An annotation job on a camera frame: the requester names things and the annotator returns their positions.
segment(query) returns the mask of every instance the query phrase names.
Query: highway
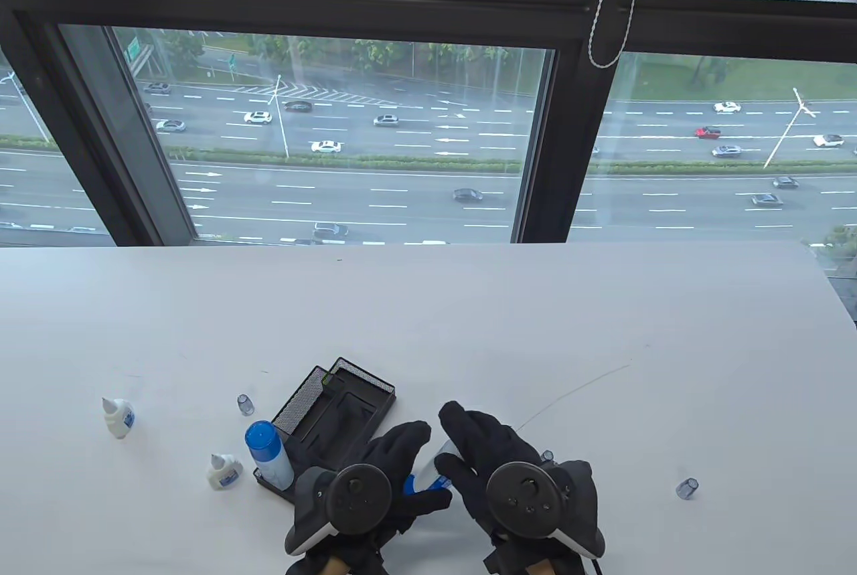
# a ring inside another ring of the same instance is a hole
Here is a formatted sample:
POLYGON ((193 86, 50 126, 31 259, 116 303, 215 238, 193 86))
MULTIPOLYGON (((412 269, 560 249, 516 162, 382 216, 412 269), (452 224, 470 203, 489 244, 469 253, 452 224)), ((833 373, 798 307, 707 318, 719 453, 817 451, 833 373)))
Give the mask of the highway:
MULTIPOLYGON (((312 223, 349 226, 345 244, 423 240, 508 242, 517 177, 312 171, 266 166, 172 165, 202 238, 282 244, 310 238, 312 223), (462 206, 456 187, 484 201, 462 206)), ((857 176, 806 176, 777 191, 781 209, 754 207, 769 177, 590 177, 573 240, 786 239, 817 242, 836 224, 857 224, 857 176)), ((64 159, 0 152, 0 220, 6 227, 103 230, 64 159)))
MULTIPOLYGON (((343 155, 435 155, 442 158, 502 158, 523 160, 529 145, 535 100, 527 96, 492 95, 483 90, 438 88, 432 82, 401 82, 410 89, 366 86, 352 91, 285 82, 278 100, 311 100, 312 113, 278 112, 273 85, 206 88, 174 86, 171 94, 141 94, 152 104, 152 119, 179 119, 183 133, 159 133, 166 145, 239 149, 300 155, 313 141, 343 143, 343 155), (366 95, 374 92, 376 96, 366 95), (248 125, 244 114, 268 110, 270 125, 248 125), (376 127, 374 117, 392 113, 396 127, 376 127)), ((777 161, 789 159, 841 160, 854 158, 857 145, 857 100, 816 102, 817 116, 801 115, 786 136, 777 161), (838 149, 818 149, 812 137, 842 135, 838 149)), ((747 102, 741 112, 717 114, 703 102, 619 102, 606 109, 597 146, 602 161, 713 160, 717 144, 735 144, 743 160, 765 160, 795 112, 792 102, 747 102), (700 140, 695 129, 716 127, 719 140, 700 140)), ((36 123, 16 95, 11 82, 0 85, 0 132, 38 137, 36 123)))

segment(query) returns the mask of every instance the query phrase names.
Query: black glove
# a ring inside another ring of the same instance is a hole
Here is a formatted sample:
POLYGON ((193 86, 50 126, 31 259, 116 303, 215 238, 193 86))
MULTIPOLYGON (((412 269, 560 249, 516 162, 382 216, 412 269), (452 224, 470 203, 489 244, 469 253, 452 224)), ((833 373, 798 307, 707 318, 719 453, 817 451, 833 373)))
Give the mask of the black glove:
POLYGON ((512 535, 495 519, 487 505, 485 489, 493 472, 510 461, 541 465, 542 459, 536 449, 495 417, 465 410, 456 401, 445 404, 440 417, 441 426, 459 449, 462 459, 441 453, 435 458, 435 468, 452 481, 468 513, 489 534, 492 544, 506 552, 515 551, 520 560, 529 562, 526 566, 562 558, 564 562, 572 560, 575 565, 579 564, 579 572, 583 573, 581 559, 572 550, 555 539, 534 540, 512 535))
POLYGON ((431 427, 425 421, 402 423, 381 437, 373 438, 349 458, 346 465, 371 464, 390 480, 392 504, 386 517, 364 535, 328 536, 294 563, 287 575, 317 575, 330 557, 351 566, 353 575, 386 573, 380 548, 394 536, 411 527, 420 515, 449 507, 452 493, 446 489, 426 490, 416 495, 404 494, 404 482, 413 472, 414 459, 429 441, 431 427))

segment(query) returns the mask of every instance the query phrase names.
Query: blind cord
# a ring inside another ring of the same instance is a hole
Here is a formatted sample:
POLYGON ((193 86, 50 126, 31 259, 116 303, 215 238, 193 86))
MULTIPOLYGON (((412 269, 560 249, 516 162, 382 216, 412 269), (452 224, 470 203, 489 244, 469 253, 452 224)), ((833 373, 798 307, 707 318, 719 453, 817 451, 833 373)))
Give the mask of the blind cord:
POLYGON ((595 37, 595 28, 598 24, 598 17, 601 15, 601 6, 604 3, 604 0, 598 0, 598 5, 595 9, 595 18, 592 20, 592 28, 590 30, 590 39, 589 44, 587 46, 587 54, 590 58, 590 64, 594 66, 596 69, 609 69, 613 64, 616 64, 619 61, 622 53, 625 51, 625 43, 628 42, 628 33, 631 31, 631 19, 634 16, 634 5, 637 3, 637 0, 631 0, 631 9, 628 11, 628 24, 625 26, 625 37, 622 37, 622 46, 619 46, 619 52, 616 53, 616 57, 611 59, 609 63, 606 64, 598 64, 595 61, 595 58, 592 57, 592 40, 595 37))

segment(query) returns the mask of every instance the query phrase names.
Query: desk organizer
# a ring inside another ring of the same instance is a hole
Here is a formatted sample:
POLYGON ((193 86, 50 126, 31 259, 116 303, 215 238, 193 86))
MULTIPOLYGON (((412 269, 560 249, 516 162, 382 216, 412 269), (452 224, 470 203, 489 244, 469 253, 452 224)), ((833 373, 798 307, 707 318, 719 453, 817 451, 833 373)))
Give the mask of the desk organizer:
MULTIPOLYGON (((330 370, 315 366, 272 419, 295 470, 295 481, 312 466, 345 468, 376 433, 396 400, 396 388, 344 358, 330 370)), ((260 485, 295 502, 295 484, 280 490, 261 476, 260 485)))

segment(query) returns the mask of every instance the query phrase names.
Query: glass pane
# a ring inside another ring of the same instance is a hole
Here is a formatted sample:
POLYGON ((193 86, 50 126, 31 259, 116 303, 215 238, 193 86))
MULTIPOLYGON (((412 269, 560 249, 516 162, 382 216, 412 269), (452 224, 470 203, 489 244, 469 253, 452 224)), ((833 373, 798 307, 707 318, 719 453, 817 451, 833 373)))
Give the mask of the glass pane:
POLYGON ((857 65, 625 54, 569 240, 781 239, 857 316, 857 65))
MULTIPOLYGON (((107 235, 21 80, 0 52, 0 244, 29 242, 29 236, 21 237, 27 230, 107 235)), ((86 244, 79 239, 74 243, 86 244)), ((92 243, 96 244, 104 244, 104 238, 92 243)))
POLYGON ((545 51, 115 31, 200 238, 509 242, 545 51))

